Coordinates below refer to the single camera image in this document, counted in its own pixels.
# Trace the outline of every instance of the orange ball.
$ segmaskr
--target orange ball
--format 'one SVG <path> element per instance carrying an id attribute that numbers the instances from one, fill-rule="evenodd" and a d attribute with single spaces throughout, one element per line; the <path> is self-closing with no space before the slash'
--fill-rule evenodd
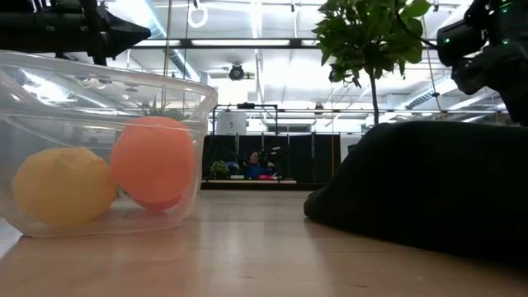
<path id="1" fill-rule="evenodd" d="M 182 199 L 195 172 L 195 152 L 188 129 L 167 117 L 142 117 L 127 122 L 112 149 L 110 172 L 139 205 L 149 210 L 166 210 Z"/>

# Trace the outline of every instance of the person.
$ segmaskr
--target person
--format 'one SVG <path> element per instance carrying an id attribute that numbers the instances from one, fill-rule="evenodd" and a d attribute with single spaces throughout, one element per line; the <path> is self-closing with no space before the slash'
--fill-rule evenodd
<path id="1" fill-rule="evenodd" d="M 258 179 L 260 176 L 275 173 L 275 164 L 268 162 L 267 168 L 264 168 L 258 161 L 258 152 L 252 152 L 249 157 L 249 163 L 246 163 L 244 170 L 244 176 L 246 178 Z"/>

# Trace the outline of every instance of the wooden floor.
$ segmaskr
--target wooden floor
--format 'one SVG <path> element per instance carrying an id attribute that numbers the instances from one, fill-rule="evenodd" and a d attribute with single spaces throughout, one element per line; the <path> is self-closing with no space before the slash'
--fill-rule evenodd
<path id="1" fill-rule="evenodd" d="M 306 195 L 203 191 L 151 233 L 20 238 L 0 219 L 0 296 L 528 296 L 522 272 L 314 224 Z"/>

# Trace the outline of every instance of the black equipment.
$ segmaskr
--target black equipment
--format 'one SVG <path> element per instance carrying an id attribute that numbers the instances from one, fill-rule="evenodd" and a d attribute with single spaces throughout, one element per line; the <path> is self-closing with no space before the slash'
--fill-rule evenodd
<path id="1" fill-rule="evenodd" d="M 511 119 L 524 126 L 528 125 L 527 8 L 526 0 L 474 0 L 464 20 L 437 34 L 438 56 L 445 66 L 453 67 L 451 77 L 459 89 L 468 95 L 486 86 L 496 90 Z M 482 53 L 465 57 L 483 46 Z"/>
<path id="2" fill-rule="evenodd" d="M 0 6 L 0 49 L 26 53 L 87 52 L 105 65 L 150 37 L 150 30 L 123 21 L 97 0 L 10 0 Z"/>

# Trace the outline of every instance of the green plant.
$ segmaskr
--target green plant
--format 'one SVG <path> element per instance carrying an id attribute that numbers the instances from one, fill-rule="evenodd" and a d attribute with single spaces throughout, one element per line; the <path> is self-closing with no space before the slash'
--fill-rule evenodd
<path id="1" fill-rule="evenodd" d="M 405 64 L 422 61 L 423 27 L 418 20 L 427 13 L 431 4 L 427 0 L 328 0 L 318 10 L 324 19 L 313 33 L 323 52 L 322 65 L 333 56 L 332 69 L 337 81 L 360 85 L 360 71 L 370 78 L 375 124 L 380 111 L 376 79 L 384 71 L 393 72 L 399 66 L 405 73 Z"/>
<path id="2" fill-rule="evenodd" d="M 166 116 L 173 120 L 187 120 L 190 117 L 189 115 L 183 115 L 181 111 L 167 109 L 167 106 L 171 102 L 160 103 L 161 106 L 158 107 L 157 96 L 154 95 L 153 98 L 152 105 L 148 103 L 144 103 L 143 105 L 136 103 L 136 105 L 141 108 L 141 112 L 144 116 Z"/>
<path id="3" fill-rule="evenodd" d="M 229 174 L 229 169 L 224 161 L 215 161 L 211 166 L 211 173 L 215 178 L 226 177 Z"/>

